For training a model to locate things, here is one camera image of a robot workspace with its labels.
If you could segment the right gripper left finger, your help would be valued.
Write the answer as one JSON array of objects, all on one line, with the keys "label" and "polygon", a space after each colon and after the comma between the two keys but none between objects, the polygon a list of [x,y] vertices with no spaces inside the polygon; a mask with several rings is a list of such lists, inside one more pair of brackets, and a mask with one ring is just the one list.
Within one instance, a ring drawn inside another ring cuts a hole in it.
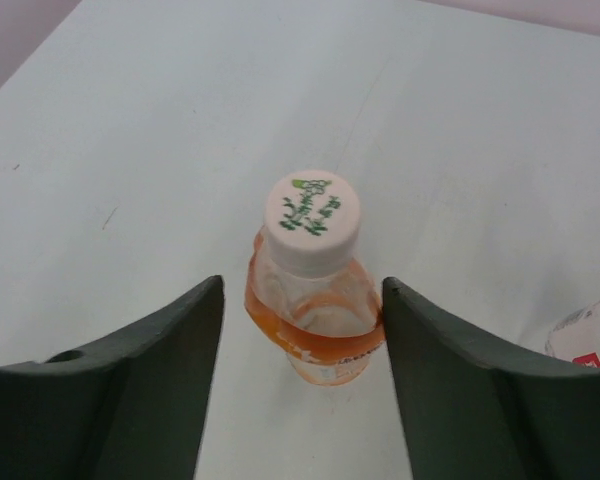
[{"label": "right gripper left finger", "polygon": [[191,479],[224,315],[205,279],[49,360],[0,366],[0,479]]}]

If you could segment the orange drink bottle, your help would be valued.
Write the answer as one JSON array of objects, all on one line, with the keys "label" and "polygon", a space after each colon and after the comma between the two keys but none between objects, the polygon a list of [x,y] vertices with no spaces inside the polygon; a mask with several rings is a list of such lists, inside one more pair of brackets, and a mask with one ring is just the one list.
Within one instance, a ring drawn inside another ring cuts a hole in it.
[{"label": "orange drink bottle", "polygon": [[381,299],[356,256],[361,204],[338,175],[304,170],[270,191],[244,306],[307,382],[358,377],[384,342]]}]

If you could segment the clear water bottle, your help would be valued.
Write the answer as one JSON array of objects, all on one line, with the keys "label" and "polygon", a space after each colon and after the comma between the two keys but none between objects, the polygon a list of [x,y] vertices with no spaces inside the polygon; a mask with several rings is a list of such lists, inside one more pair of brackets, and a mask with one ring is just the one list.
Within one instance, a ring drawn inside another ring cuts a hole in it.
[{"label": "clear water bottle", "polygon": [[558,322],[547,337],[545,354],[600,368],[600,300]]}]

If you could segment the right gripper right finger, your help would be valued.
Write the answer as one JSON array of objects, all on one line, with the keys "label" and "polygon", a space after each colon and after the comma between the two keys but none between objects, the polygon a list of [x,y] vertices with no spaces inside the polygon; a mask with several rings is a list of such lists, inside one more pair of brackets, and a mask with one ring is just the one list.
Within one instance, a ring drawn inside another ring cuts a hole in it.
[{"label": "right gripper right finger", "polygon": [[600,479],[600,369],[508,342],[388,277],[386,345],[416,479]]}]

